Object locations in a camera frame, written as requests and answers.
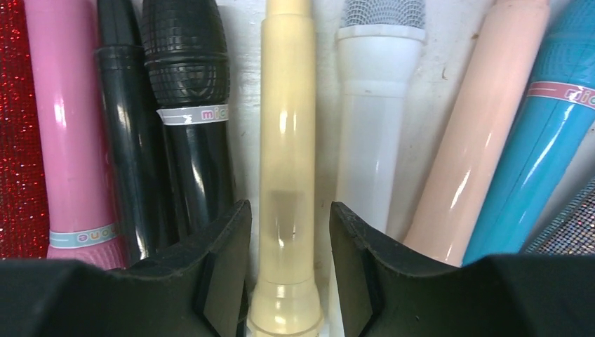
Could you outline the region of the white microphone grey head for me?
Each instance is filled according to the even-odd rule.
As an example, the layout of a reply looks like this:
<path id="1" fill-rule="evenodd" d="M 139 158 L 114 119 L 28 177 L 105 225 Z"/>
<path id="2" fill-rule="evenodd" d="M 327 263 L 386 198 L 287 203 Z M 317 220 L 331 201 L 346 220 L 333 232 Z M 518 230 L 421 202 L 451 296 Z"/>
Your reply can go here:
<path id="1" fill-rule="evenodd" d="M 386 232 L 423 1 L 346 1 L 337 31 L 341 132 L 335 200 Z"/>

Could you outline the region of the cream white microphone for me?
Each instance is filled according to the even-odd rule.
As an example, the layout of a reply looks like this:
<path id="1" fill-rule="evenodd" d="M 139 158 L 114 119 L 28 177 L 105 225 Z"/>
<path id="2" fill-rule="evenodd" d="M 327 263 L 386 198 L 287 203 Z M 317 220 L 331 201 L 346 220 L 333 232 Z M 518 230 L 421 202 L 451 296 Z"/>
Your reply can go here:
<path id="1" fill-rule="evenodd" d="M 310 1 L 268 1 L 262 22 L 254 336 L 317 336 L 314 277 L 316 39 Z"/>

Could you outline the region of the red glitter microphone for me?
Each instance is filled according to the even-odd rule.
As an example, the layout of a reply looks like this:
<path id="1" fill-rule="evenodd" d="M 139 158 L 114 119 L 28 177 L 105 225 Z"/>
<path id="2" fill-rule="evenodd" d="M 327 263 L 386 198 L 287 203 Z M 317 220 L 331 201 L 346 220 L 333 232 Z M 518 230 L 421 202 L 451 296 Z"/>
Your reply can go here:
<path id="1" fill-rule="evenodd" d="M 1 258 L 45 258 L 48 198 L 23 1 L 1 2 Z"/>

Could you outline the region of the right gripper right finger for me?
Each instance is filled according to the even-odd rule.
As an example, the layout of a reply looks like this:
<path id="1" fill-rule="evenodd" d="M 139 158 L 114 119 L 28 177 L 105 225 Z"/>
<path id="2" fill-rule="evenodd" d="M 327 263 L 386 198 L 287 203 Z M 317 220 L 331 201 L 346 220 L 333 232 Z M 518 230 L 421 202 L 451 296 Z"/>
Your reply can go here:
<path id="1" fill-rule="evenodd" d="M 593 336 L 594 258 L 496 255 L 462 268 L 330 208 L 347 336 Z"/>

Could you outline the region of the peach pink microphone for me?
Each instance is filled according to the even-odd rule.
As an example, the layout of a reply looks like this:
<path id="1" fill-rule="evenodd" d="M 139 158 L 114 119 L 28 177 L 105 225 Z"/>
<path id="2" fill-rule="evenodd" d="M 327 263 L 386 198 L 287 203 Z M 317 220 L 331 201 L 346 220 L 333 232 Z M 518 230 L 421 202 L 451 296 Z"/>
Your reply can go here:
<path id="1" fill-rule="evenodd" d="M 548 1 L 487 13 L 404 244 L 458 267 L 549 22 Z"/>

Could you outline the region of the silver glitter microphone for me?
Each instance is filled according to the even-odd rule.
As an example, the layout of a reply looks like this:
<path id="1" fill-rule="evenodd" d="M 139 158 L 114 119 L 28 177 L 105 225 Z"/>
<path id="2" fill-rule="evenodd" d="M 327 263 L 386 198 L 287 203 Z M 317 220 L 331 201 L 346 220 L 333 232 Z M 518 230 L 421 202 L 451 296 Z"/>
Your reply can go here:
<path id="1" fill-rule="evenodd" d="M 525 253 L 594 255 L 594 180 L 527 244 Z"/>

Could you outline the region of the teal microphone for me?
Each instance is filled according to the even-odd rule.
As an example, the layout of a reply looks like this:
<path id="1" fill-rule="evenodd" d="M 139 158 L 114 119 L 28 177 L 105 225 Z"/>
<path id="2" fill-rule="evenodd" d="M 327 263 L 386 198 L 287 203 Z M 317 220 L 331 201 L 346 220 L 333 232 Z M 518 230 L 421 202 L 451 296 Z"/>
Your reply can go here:
<path id="1" fill-rule="evenodd" d="M 462 262 L 516 253 L 594 123 L 594 2 L 571 1 L 540 47 Z"/>

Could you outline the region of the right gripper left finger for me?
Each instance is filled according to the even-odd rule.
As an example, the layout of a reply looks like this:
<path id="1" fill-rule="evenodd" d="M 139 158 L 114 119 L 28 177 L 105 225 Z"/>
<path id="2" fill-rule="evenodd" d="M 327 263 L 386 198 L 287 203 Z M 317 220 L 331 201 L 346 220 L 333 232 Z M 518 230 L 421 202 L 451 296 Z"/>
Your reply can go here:
<path id="1" fill-rule="evenodd" d="M 126 270 L 79 260 L 1 262 L 2 336 L 244 336 L 252 213 L 213 224 Z"/>

